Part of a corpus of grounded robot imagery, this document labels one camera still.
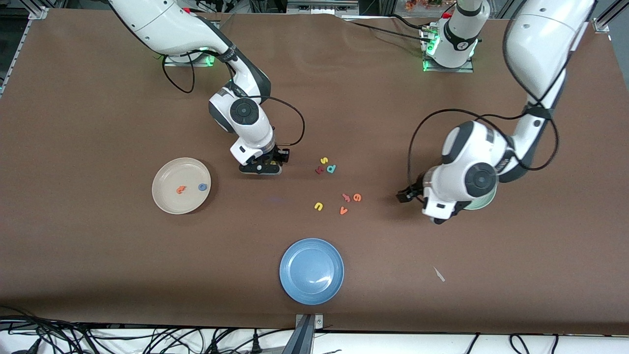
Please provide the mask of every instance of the white plate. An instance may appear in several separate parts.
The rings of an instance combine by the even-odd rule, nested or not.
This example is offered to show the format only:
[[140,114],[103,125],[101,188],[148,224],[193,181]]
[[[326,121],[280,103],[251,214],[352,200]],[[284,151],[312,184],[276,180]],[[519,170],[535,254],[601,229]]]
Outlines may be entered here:
[[[201,184],[207,188],[201,190]],[[165,164],[155,175],[153,200],[167,213],[189,213],[203,204],[211,185],[208,168],[201,161],[181,157]],[[181,194],[177,193],[180,186],[186,186]]]

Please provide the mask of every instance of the brown tabletop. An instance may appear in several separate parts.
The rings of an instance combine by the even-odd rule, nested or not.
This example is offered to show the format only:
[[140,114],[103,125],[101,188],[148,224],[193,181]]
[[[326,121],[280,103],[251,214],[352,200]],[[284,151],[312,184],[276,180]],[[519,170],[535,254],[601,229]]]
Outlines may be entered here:
[[[396,20],[369,23],[413,34]],[[112,12],[51,10],[0,100],[0,302],[92,322],[279,328],[320,312],[334,329],[629,333],[629,96],[607,35],[588,30],[569,65],[547,169],[442,226],[419,203],[396,202],[427,114],[520,112],[505,25],[483,29],[473,74],[449,74],[422,71],[417,41],[334,16],[232,17],[223,31],[307,123],[284,172],[258,177],[238,172],[236,136],[208,114],[229,78],[222,64],[196,69],[184,94]],[[187,87],[189,69],[171,70]],[[299,135],[294,112],[263,107],[278,141]],[[467,119],[426,125],[415,176]],[[548,132],[536,164],[552,142]],[[211,193],[198,211],[169,215],[151,183],[184,156],[208,166]],[[333,174],[315,173],[324,156]],[[315,307],[288,297],[278,276],[305,237],[331,242],[345,262],[341,290]]]

